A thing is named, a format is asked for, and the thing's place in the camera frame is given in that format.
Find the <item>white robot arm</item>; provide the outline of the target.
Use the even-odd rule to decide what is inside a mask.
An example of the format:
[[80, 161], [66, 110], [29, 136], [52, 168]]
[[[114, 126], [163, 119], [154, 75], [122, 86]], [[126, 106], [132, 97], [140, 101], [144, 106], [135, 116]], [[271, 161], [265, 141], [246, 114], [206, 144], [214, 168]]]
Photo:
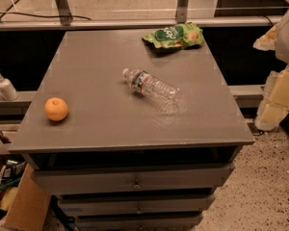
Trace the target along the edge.
[[289, 10], [255, 41], [253, 47], [262, 51], [273, 50], [276, 58], [286, 63], [279, 73], [272, 71], [269, 74], [254, 121], [257, 129], [271, 131], [289, 114]]

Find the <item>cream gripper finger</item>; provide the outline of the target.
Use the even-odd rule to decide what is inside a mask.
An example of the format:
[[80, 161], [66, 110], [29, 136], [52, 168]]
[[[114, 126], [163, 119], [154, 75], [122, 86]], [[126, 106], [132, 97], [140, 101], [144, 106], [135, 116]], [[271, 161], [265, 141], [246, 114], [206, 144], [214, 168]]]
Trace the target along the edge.
[[258, 38], [253, 47], [262, 51], [276, 50], [276, 30], [278, 25], [274, 25], [266, 34]]
[[272, 71], [265, 83], [263, 100], [254, 124], [257, 129], [271, 131], [289, 114], [289, 65], [282, 71]]

